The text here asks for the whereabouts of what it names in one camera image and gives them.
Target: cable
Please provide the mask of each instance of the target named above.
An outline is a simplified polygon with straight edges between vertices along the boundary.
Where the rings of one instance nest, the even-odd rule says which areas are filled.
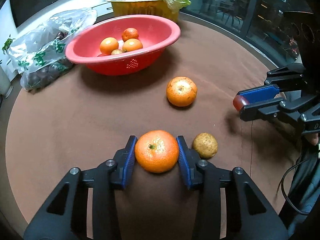
[[[285,172],[285,174],[283,175],[283,177],[282,177],[282,179],[281,179],[281,181],[280,181],[280,183],[281,183],[281,192],[282,192],[283,197],[285,198],[285,200],[289,203],[289,205],[290,205],[296,212],[298,212],[300,215],[303,215],[303,216],[309,215],[309,212],[303,212],[303,211],[297,209],[297,208],[292,204],[291,200],[288,198],[287,194],[286,194],[285,191],[284,191],[283,183],[284,183],[284,178],[285,178],[285,176],[287,176],[287,174],[288,174],[290,171],[292,171],[295,167],[297,167],[297,166],[305,163],[305,162],[308,161],[308,160],[310,160],[310,158],[309,158],[309,159],[306,159],[306,160],[304,160],[304,161],[301,161],[301,162],[295,164],[294,166],[292,166],[291,168],[289,168],[289,169]]]

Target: brown tablecloth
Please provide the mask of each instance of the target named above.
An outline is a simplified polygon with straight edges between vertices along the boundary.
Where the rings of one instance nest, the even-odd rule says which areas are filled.
[[[6,165],[28,222],[70,168],[94,168],[130,135],[158,129],[183,135],[189,146],[198,133],[212,133],[219,149],[210,161],[225,169],[243,167],[280,210],[284,200],[276,188],[297,153],[271,124],[242,122],[232,106],[236,93],[261,85],[268,69],[223,34],[190,22],[180,26],[180,39],[143,71],[108,77],[76,66],[36,94],[20,92],[7,131]],[[176,76],[198,87],[189,108],[175,108],[165,97]],[[116,202],[124,240],[191,238],[197,193],[185,189],[177,166],[154,175],[136,164]],[[88,210],[91,236],[90,205]]]

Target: orange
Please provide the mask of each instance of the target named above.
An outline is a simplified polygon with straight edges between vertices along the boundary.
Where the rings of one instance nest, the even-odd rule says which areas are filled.
[[[138,163],[146,171],[161,173],[171,170],[179,157],[176,139],[162,130],[150,131],[140,137],[134,147]]]
[[[134,51],[137,49],[142,49],[142,43],[141,41],[137,40],[137,39],[128,39],[127,41],[124,42],[123,46],[122,46],[122,50],[124,52],[129,52],[129,51]]]
[[[197,96],[196,84],[187,77],[175,77],[167,85],[167,98],[175,106],[188,106]]]
[[[119,48],[118,41],[112,37],[105,38],[100,43],[100,51],[102,54],[105,54],[105,55],[111,55],[111,52],[118,48]]]
[[[139,38],[139,34],[137,29],[128,28],[122,33],[122,40],[127,41],[128,39],[137,39]]]

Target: window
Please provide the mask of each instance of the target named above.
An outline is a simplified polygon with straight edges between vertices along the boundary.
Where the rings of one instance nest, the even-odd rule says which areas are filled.
[[[250,0],[190,0],[186,11],[210,18],[215,23],[240,31]]]
[[[284,18],[285,11],[311,9],[305,0],[257,0],[247,34],[253,45],[263,47],[280,66],[293,63],[299,55],[291,25]]]

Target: red bowl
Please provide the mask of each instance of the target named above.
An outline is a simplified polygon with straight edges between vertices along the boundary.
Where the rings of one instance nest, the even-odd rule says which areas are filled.
[[[100,43],[114,37],[122,48],[122,32],[135,28],[143,49],[118,55],[101,56]],[[104,75],[124,75],[151,65],[180,37],[180,28],[171,20],[153,15],[127,15],[95,24],[81,32],[66,48],[66,57],[73,63],[85,64]]]

